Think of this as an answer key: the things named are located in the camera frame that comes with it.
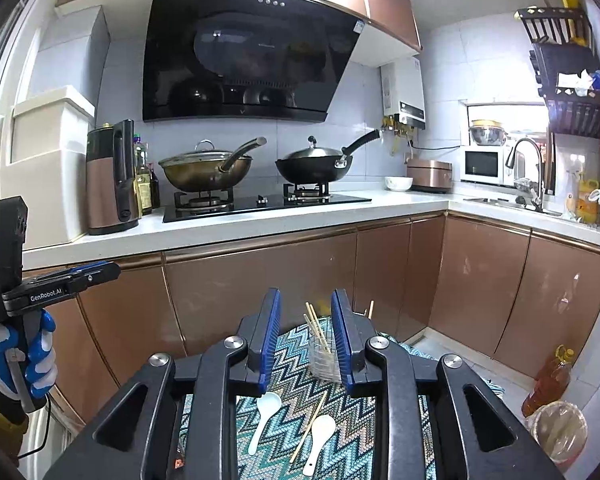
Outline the blue white gloved left hand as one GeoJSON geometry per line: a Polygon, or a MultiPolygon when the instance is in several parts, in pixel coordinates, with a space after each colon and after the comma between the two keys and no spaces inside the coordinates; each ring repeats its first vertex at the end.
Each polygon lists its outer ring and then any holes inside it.
{"type": "Polygon", "coordinates": [[[41,311],[40,326],[30,342],[19,342],[18,330],[0,324],[0,393],[6,399],[20,401],[10,366],[20,371],[23,385],[32,400],[42,400],[57,378],[56,352],[53,347],[54,319],[41,311]]]}

